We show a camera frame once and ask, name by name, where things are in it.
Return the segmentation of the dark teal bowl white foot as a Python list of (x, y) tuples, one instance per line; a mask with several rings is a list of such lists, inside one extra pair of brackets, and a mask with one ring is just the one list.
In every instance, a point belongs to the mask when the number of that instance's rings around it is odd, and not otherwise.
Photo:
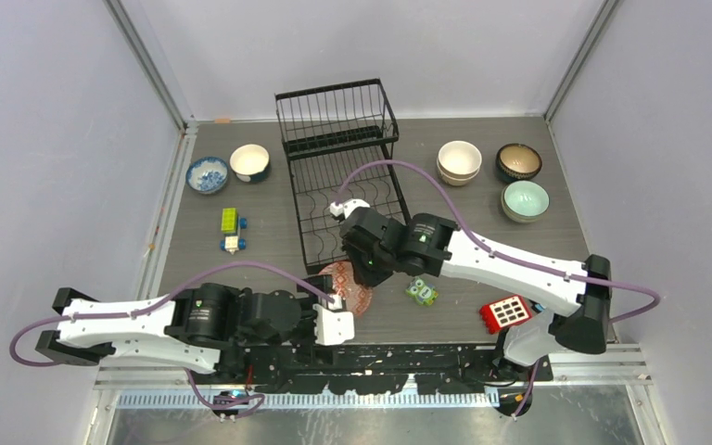
[(265, 147), (247, 144), (240, 146), (231, 154), (230, 167), (238, 180), (256, 184), (269, 177), (271, 157)]

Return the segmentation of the brown rimmed bowl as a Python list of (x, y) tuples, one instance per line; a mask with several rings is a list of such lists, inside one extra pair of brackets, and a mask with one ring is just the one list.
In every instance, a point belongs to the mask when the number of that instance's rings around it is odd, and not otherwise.
[(543, 167), (540, 154), (533, 147), (523, 144), (502, 146), (496, 154), (495, 163), (501, 163), (517, 181), (533, 179)]

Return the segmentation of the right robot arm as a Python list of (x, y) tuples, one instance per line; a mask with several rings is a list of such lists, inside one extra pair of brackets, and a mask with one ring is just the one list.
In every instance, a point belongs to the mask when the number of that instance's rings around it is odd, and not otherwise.
[(608, 260), (562, 261), (505, 245), (485, 249), (486, 238), (467, 234), (452, 220), (419, 213), (404, 224), (360, 200), (333, 204), (329, 211), (363, 286), (378, 286), (394, 273), (427, 274), (497, 287), (541, 304), (542, 313), (501, 333), (501, 349), (491, 357), (500, 378), (516, 380), (559, 350), (605, 352), (611, 294), (595, 281), (607, 278)]

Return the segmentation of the mint green bowl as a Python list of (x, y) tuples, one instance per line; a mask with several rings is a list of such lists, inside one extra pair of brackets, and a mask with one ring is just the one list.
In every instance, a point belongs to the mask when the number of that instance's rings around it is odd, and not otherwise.
[(550, 206), (550, 197), (540, 185), (530, 181), (508, 184), (501, 193), (504, 214), (516, 223), (534, 223)]

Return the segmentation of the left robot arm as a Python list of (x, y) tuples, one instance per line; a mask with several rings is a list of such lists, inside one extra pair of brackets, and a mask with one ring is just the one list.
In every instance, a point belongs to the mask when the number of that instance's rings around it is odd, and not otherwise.
[(207, 283), (165, 302), (100, 302), (61, 288), (54, 302), (63, 321), (45, 330), (36, 351), (55, 363), (96, 366), (106, 358), (182, 367), (239, 382), (258, 346), (330, 347), (353, 339), (354, 319), (340, 296), (321, 302), (286, 290)]

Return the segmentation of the cream bowl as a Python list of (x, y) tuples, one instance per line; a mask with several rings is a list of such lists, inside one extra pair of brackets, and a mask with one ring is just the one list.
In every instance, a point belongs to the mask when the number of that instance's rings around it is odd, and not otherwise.
[(480, 150), (465, 141), (450, 141), (444, 144), (437, 154), (439, 171), (457, 179), (470, 178), (477, 174), (482, 161)]
[(453, 177), (453, 176), (449, 176), (449, 175), (448, 175), (447, 173), (445, 173), (445, 172), (439, 172), (439, 179), (440, 179), (444, 184), (447, 184), (447, 185), (450, 185), (450, 186), (456, 186), (456, 187), (465, 186), (465, 185), (467, 185), (467, 184), (472, 183), (473, 180), (474, 180), (477, 176), (478, 176), (478, 172), (475, 172), (474, 174), (472, 174), (472, 175), (470, 175), (470, 176), (468, 176), (468, 177), (465, 177), (465, 178)]

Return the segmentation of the blue white patterned bowl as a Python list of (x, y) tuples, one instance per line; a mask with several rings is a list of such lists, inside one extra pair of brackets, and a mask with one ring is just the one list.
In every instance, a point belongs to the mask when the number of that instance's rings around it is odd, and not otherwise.
[(225, 187), (228, 177), (227, 163), (221, 158), (208, 156), (194, 160), (189, 165), (185, 182), (201, 195), (214, 195)]

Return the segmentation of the black wire dish rack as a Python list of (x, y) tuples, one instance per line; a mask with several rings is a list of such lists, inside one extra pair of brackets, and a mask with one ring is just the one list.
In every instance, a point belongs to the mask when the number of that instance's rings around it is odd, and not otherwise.
[(403, 223), (410, 218), (392, 159), (399, 126), (378, 78), (275, 95), (307, 273), (346, 258), (329, 211), (340, 188)]

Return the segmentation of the red patterned bowl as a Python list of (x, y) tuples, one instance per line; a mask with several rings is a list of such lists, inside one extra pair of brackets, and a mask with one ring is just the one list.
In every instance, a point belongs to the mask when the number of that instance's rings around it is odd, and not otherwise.
[(332, 288), (342, 298), (345, 308), (355, 317), (359, 318), (367, 312), (374, 290), (356, 283), (354, 270), (349, 261), (330, 263), (318, 274), (331, 276)]

